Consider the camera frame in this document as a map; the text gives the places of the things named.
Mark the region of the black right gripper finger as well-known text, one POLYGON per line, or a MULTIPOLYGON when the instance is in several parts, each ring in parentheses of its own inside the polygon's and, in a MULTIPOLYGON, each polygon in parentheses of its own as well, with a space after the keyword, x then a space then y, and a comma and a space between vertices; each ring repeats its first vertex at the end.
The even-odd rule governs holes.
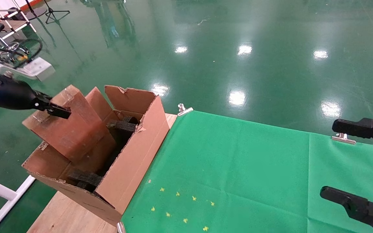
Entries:
POLYGON ((373 119, 363 118, 360 121, 337 119, 333 122, 333 131, 365 139, 373 139, 373 119))
POLYGON ((320 196, 323 199, 343 206, 349 218, 373 228, 373 202, 329 186, 321 188, 320 196))

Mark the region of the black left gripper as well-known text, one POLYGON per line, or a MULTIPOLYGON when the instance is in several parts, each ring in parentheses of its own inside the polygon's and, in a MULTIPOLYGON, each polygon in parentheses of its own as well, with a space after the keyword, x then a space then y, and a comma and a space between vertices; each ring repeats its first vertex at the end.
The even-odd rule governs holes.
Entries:
POLYGON ((36 91, 24 81, 0 76, 0 107, 10 110, 46 110, 49 115, 68 119, 70 108, 51 103, 51 97, 36 91))

